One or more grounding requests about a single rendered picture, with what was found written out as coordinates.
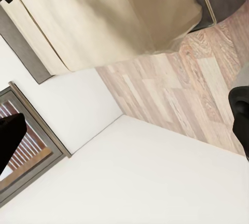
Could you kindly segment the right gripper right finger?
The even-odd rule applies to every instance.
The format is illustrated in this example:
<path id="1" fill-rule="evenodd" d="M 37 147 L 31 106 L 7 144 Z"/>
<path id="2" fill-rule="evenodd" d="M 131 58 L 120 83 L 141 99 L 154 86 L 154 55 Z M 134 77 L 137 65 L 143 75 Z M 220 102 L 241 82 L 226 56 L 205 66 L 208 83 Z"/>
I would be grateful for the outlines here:
<path id="1" fill-rule="evenodd" d="M 249 114 L 238 112 L 234 118 L 232 131 L 249 155 Z"/>

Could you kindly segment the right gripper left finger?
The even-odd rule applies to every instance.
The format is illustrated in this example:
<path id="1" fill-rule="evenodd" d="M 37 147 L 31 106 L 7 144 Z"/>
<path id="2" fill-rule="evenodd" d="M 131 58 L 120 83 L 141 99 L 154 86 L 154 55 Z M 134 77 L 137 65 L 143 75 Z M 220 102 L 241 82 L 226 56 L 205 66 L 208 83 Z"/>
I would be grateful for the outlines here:
<path id="1" fill-rule="evenodd" d="M 27 132 L 22 113 L 0 118 L 0 175 Z"/>

